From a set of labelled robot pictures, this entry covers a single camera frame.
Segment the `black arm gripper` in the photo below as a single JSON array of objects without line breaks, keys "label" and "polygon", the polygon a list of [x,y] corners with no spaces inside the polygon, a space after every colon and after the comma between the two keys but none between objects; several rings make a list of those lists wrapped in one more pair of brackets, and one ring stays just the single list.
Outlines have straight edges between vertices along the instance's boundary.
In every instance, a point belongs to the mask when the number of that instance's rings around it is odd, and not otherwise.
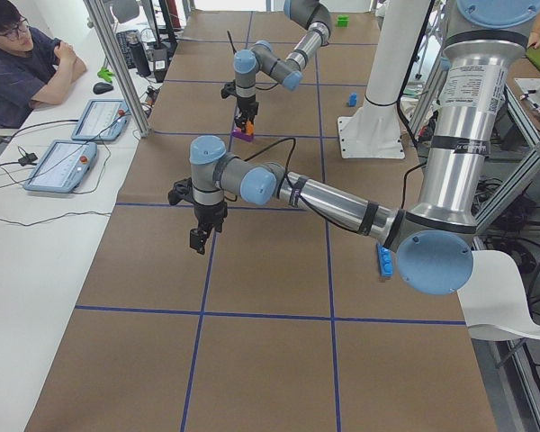
[{"label": "black arm gripper", "polygon": [[237,96],[238,116],[234,119],[234,131],[245,131],[246,121],[255,123],[258,115],[258,101],[255,95],[248,97]]}]

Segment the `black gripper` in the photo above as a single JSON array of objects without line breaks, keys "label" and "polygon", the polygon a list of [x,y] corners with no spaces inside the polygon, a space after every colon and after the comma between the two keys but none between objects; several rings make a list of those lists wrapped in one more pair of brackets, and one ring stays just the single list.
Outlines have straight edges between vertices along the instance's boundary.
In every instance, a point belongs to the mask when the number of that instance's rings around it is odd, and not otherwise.
[{"label": "black gripper", "polygon": [[225,201],[213,205],[195,203],[193,210],[198,225],[189,232],[189,246],[198,254],[204,255],[212,230],[222,233],[223,222],[228,216],[228,205]]}]

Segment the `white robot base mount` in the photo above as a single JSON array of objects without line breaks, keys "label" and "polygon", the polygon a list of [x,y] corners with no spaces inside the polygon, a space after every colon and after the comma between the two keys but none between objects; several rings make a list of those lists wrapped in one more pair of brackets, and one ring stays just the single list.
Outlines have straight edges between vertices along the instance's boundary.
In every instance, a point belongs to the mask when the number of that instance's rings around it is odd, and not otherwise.
[{"label": "white robot base mount", "polygon": [[389,2],[364,102],[352,116],[337,119],[343,158],[405,158],[398,115],[401,89],[431,11],[429,0]]}]

